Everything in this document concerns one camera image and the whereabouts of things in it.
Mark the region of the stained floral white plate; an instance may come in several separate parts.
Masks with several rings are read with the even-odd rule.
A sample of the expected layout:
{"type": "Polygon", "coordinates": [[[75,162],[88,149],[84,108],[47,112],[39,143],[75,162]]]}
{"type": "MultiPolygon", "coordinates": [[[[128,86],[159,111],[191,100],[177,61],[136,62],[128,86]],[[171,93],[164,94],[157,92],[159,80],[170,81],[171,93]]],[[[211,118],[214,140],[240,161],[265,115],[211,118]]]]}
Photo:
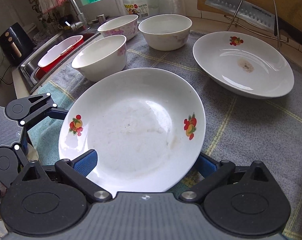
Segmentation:
{"type": "Polygon", "coordinates": [[[265,41],[251,35],[218,31],[193,46],[197,64],[220,86],[253,99],[287,95],[294,86],[291,66],[265,41]]]}

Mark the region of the black air fryer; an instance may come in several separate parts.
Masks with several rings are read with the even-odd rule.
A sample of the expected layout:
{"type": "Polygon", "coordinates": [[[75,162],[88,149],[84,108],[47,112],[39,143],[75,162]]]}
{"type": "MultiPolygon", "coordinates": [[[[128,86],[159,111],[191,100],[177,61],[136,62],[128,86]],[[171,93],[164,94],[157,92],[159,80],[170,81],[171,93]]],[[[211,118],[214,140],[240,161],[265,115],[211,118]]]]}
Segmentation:
{"type": "Polygon", "coordinates": [[[17,67],[33,53],[36,45],[16,22],[0,35],[0,47],[11,66],[17,67]]]}

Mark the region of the steel sink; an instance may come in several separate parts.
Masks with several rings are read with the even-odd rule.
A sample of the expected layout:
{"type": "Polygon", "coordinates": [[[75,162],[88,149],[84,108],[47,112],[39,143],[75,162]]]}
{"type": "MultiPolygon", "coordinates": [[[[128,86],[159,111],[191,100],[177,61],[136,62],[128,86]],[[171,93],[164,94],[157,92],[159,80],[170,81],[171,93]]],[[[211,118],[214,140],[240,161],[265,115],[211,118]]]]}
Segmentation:
{"type": "Polygon", "coordinates": [[[97,28],[60,32],[45,42],[18,67],[29,94],[64,61],[99,35],[97,28]]]}

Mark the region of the glass jar green lid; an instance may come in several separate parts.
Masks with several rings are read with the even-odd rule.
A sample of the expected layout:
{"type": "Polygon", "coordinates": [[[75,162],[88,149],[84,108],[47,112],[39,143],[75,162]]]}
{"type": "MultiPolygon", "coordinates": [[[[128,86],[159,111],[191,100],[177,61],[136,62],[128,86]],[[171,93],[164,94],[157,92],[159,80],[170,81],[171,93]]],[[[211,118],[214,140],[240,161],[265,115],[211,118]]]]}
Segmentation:
{"type": "Polygon", "coordinates": [[[159,14],[159,0],[123,0],[130,15],[137,15],[138,22],[159,14]]]}

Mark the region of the left pink floral bowl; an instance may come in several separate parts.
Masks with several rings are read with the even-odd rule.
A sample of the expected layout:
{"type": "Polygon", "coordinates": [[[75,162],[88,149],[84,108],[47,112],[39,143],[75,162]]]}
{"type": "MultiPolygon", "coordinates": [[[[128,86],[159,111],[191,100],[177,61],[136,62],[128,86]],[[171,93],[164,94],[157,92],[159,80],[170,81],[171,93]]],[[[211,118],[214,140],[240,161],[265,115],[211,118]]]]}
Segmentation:
{"type": "Polygon", "coordinates": [[[138,32],[138,16],[125,15],[105,22],[98,28],[103,37],[124,35],[131,40],[138,32]]]}

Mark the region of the white bowl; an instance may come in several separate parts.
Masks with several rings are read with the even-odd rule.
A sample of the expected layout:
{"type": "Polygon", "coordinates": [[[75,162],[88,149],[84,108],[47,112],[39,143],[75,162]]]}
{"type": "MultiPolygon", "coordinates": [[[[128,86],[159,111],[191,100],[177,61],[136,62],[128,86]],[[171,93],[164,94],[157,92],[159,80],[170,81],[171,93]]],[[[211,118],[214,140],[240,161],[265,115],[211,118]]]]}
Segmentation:
{"type": "Polygon", "coordinates": [[[142,21],[139,31],[151,48],[172,51],[187,43],[192,25],[192,20],[186,16],[162,14],[142,21]]]}
{"type": "Polygon", "coordinates": [[[127,63],[127,38],[114,35],[102,38],[80,51],[71,67],[88,80],[98,82],[120,72],[127,63]]]}

